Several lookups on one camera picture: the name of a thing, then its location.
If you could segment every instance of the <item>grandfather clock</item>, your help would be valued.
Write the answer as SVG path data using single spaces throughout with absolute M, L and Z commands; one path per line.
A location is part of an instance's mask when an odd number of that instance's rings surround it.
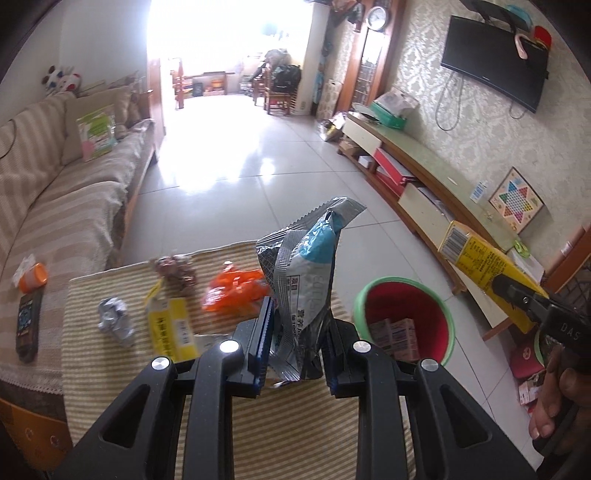
M 355 34 L 338 111 L 352 103 L 369 105 L 385 89 L 392 58 L 400 37 L 406 0 L 362 0 L 365 18 Z

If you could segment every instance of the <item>sofa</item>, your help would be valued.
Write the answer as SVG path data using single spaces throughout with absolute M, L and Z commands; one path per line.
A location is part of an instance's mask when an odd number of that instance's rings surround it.
M 0 400 L 61 421 L 68 282 L 120 265 L 129 209 L 155 159 L 154 122 L 130 125 L 129 88 L 115 90 L 86 99 L 50 96 L 0 127 Z M 115 104 L 119 142 L 110 153 L 84 162 L 75 120 L 103 103 Z M 48 282 L 38 354 L 25 364 L 15 351 L 22 294 L 12 276 L 30 254 L 45 264 Z

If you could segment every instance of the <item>wooden chair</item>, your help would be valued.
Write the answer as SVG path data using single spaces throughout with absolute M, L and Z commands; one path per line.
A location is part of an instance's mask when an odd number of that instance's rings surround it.
M 259 97 L 264 96 L 263 92 L 265 90 L 265 80 L 263 80 L 263 73 L 261 73 L 258 77 L 252 79 L 252 101 L 256 105 L 256 101 Z
M 286 115 L 289 115 L 291 109 L 291 94 L 273 91 L 271 73 L 271 68 L 267 66 L 262 74 L 265 86 L 263 90 L 263 96 L 265 98 L 264 108 L 268 115 L 271 114 L 272 107 L 273 109 L 282 110 Z

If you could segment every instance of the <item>trash can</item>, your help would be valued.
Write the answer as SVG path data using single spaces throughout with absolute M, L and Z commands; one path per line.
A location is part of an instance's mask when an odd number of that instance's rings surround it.
M 390 319 L 413 319 L 421 358 L 445 365 L 453 352 L 452 314 L 439 296 L 414 280 L 384 277 L 368 284 L 355 298 L 353 320 L 359 336 L 375 343 L 369 325 Z

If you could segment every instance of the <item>cable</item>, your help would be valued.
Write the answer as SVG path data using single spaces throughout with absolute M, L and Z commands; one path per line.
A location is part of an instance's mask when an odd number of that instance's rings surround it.
M 440 123 L 439 123 L 439 109 L 441 107 L 441 102 L 443 101 L 443 95 L 445 95 L 445 91 L 447 90 L 447 87 L 449 85 L 449 82 L 452 80 L 452 77 L 454 76 L 455 73 L 456 72 L 452 72 L 451 75 L 449 76 L 449 78 L 447 79 L 447 82 L 446 82 L 445 86 L 443 87 L 443 91 L 441 92 L 441 96 L 439 97 L 439 101 L 437 102 L 437 108 L 435 109 L 435 123 L 444 132 L 450 132 L 450 131 L 452 131 L 454 128 L 457 127 L 458 123 L 460 123 L 460 111 L 462 109 L 462 92 L 464 90 L 464 75 L 462 75 L 462 78 L 460 80 L 460 93 L 457 96 L 457 117 L 456 117 L 456 123 L 454 123 L 453 124 L 453 127 L 451 127 L 451 128 L 443 128 L 440 125 Z
M 523 113 L 520 116 L 513 116 L 513 105 L 515 105 L 515 102 L 512 100 L 511 105 L 509 105 L 509 116 L 513 120 L 521 120 L 525 116 L 525 113 L 527 112 L 527 108 L 523 109 Z
M 10 147 L 8 147 L 8 151 L 2 157 L 0 157 L 0 160 L 2 160 L 4 157 L 6 157 L 6 155 L 10 153 L 10 151 L 14 147 L 14 142 L 17 140 L 17 123 L 14 121 L 14 118 L 11 118 L 9 122 L 12 122 L 12 131 L 14 132 L 12 135 L 12 143 L 10 144 Z

